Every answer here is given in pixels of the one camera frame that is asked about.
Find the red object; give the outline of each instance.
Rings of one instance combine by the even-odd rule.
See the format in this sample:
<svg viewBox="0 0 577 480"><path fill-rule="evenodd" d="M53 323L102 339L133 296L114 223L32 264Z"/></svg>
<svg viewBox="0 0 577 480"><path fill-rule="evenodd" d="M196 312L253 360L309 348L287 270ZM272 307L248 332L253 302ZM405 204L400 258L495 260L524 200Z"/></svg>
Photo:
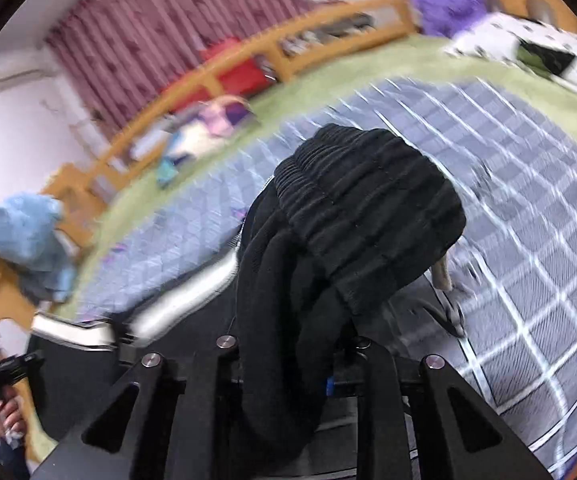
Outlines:
<svg viewBox="0 0 577 480"><path fill-rule="evenodd" d="M200 54L205 62L218 56L229 48L237 46L239 43L240 40L237 38L226 38L224 41L203 50ZM252 59L247 59L245 62L233 67L228 72L224 72L217 79L222 83L224 92L243 97L261 92L265 88L268 88L272 83L272 81L264 75L264 72L258 68ZM171 86L176 83L178 82L171 83L165 90L171 88ZM190 104L210 100L211 95L208 93L208 90L202 88L177 102L172 107L171 111L177 112L186 108Z"/></svg>

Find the triangular cutout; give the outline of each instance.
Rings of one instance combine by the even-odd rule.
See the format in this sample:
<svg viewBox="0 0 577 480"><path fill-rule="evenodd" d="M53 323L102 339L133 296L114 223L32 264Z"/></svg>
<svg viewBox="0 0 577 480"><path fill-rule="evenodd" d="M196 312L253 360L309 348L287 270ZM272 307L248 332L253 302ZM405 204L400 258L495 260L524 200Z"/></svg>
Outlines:
<svg viewBox="0 0 577 480"><path fill-rule="evenodd" d="M457 388L449 388L448 394L459 434L469 453L476 453L501 443L502 435Z"/></svg>
<svg viewBox="0 0 577 480"><path fill-rule="evenodd" d="M126 427L133 413L139 386L130 384L107 410L84 432L82 440L88 446L117 453L122 447Z"/></svg>

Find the green bed sheet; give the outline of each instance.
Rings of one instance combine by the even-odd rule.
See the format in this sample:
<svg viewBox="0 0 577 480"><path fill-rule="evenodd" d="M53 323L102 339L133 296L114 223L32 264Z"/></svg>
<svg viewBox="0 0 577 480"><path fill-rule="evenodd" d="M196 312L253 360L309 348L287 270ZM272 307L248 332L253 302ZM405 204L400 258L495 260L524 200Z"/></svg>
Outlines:
<svg viewBox="0 0 577 480"><path fill-rule="evenodd" d="M259 122L249 124L222 152L185 165L168 189L160 190L154 171L147 171L120 193L100 218L95 244L80 268L75 294L70 302L58 306L55 313L73 319L79 291L91 280L108 250L208 165L215 164L246 142L272 133L291 116L321 108L380 78L404 76L442 83L480 77L530 103L577 141L577 94L501 63L449 57L441 52L445 42L438 38L411 36L327 63L253 99L251 107Z"/></svg>

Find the wooden bed frame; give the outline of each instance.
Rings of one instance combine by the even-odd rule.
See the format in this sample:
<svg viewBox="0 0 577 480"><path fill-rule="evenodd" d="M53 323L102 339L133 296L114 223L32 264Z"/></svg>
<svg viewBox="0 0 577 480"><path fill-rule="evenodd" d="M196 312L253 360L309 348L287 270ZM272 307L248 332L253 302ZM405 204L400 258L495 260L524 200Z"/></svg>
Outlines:
<svg viewBox="0 0 577 480"><path fill-rule="evenodd" d="M518 16L528 17L527 0L501 0L506 10ZM577 32L577 19L562 0L547 1L557 17L558 25ZM388 7L395 10L397 16L392 23L374 28L328 44L317 45L294 57L287 57L279 46L281 40L321 26L325 23L365 12ZM184 80L172 86L133 119L114 139L107 152L92 167L84 172L67 164L54 179L42 190L63 200L66 214L58 229L63 231L79 248L80 254L91 243L95 219L101 215L107 205L94 192L98 178L107 180L117 191L126 187L147 167L155 162L163 150L163 145L153 149L143 160L134 162L124 173L112 166L131 143L144 133L147 127L158 117L166 113L185 96L204 87L213 96L224 94L218 76L252 56L262 55L273 65L282 82L291 81L298 73L325 63L345 54L373 48L389 41L403 38L417 31L409 0L357 0L353 2L326 6L293 20L271 27L242 42L237 49L224 52L197 69L190 72ZM12 319L23 330L30 330L35 308L19 292L17 277L6 263L0 260L0 320ZM22 411L31 425L39 424L34 414L30 390L26 381L18 385L23 399ZM28 445L28 457L38 459L33 442Z"/></svg>

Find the dark blue sleeve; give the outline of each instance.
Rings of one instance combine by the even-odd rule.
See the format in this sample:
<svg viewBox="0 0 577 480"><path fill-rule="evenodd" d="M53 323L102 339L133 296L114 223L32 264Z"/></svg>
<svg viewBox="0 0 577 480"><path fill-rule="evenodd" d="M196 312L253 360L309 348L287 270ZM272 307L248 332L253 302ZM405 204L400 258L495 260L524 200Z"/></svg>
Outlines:
<svg viewBox="0 0 577 480"><path fill-rule="evenodd" d="M29 480L30 472L26 465L26 447L12 449L8 442L0 439L0 462L10 472L15 480Z"/></svg>

